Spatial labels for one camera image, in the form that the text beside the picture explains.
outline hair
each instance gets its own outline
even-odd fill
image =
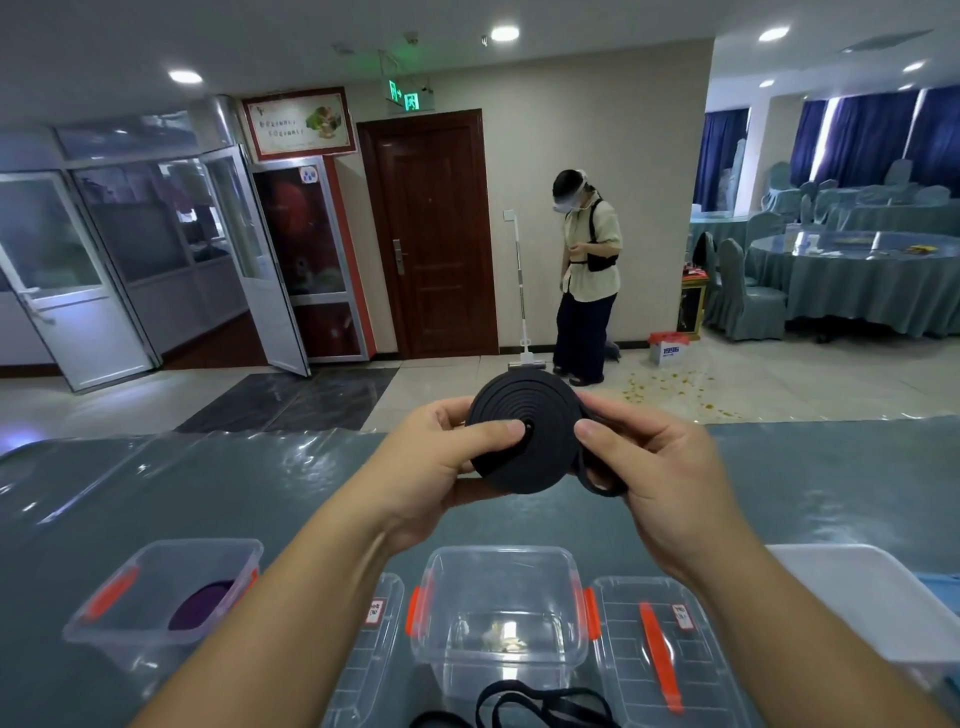
[[[557,179],[553,181],[553,199],[562,200],[569,197],[580,188],[583,180],[584,176],[577,170],[564,169],[563,172],[557,175]],[[589,182],[584,185],[584,189],[587,192],[594,191],[593,185]]]

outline person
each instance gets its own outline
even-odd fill
[[[607,323],[623,249],[613,206],[600,197],[582,169],[564,169],[553,182],[553,208],[564,213],[564,264],[557,311],[553,371],[575,387],[603,381]]]
[[[700,599],[769,725],[951,725],[760,542],[703,427],[651,407],[581,397],[618,431],[581,420],[577,438],[626,482],[639,538]],[[426,539],[448,509],[502,495],[458,474],[471,458],[516,444],[524,425],[457,426],[469,407],[464,397],[415,410],[132,726],[320,725],[387,560]]]

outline hand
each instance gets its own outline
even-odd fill
[[[574,432],[627,484],[625,499],[636,531],[661,569],[695,588],[717,558],[759,545],[704,427],[654,407],[578,394],[592,411],[622,428],[621,435],[580,420]]]
[[[346,488],[375,508],[388,546],[399,553],[424,541],[448,509],[506,495],[470,473],[470,459],[516,445],[520,420],[458,427],[473,397],[440,400],[415,409],[384,440]]]

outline brown wooden door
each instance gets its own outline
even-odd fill
[[[400,355],[497,353],[480,111],[357,130]]]

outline blue curtain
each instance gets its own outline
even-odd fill
[[[917,91],[848,96],[837,107],[817,182],[841,187],[883,184],[890,165],[903,156]]]
[[[926,93],[907,158],[915,182],[942,184],[960,197],[960,85]]]
[[[795,187],[810,181],[813,158],[817,154],[817,140],[820,139],[826,113],[826,101],[808,101],[804,104],[797,139],[793,143],[793,157],[790,159],[790,182]]]
[[[733,167],[736,143],[747,135],[749,109],[714,111],[706,114],[704,137],[700,141],[700,164],[697,166],[697,184],[693,188],[693,202],[704,212],[716,209],[717,188],[725,169]]]

